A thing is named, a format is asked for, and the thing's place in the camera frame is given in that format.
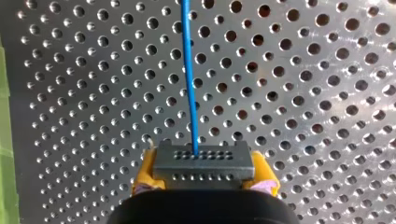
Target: black object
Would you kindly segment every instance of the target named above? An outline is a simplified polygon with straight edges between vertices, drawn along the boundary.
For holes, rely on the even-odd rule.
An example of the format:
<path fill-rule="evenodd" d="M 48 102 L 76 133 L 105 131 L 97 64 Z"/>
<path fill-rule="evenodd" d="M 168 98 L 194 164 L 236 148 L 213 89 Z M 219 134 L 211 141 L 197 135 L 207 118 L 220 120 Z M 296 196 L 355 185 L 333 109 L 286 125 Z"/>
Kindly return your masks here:
<path fill-rule="evenodd" d="M 298 224 L 279 199 L 254 190 L 153 190 L 122 203 L 107 224 Z"/>

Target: perforated metal sheet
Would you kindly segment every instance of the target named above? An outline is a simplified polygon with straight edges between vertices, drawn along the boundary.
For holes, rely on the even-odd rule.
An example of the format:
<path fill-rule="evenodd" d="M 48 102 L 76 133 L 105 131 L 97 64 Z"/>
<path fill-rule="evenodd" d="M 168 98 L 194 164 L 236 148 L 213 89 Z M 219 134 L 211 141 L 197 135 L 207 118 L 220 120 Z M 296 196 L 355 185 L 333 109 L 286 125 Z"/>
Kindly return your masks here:
<path fill-rule="evenodd" d="M 190 139 L 177 1 L 0 2 L 21 223 L 105 223 Z M 302 223 L 396 223 L 396 1 L 191 1 L 200 143 L 247 140 Z"/>

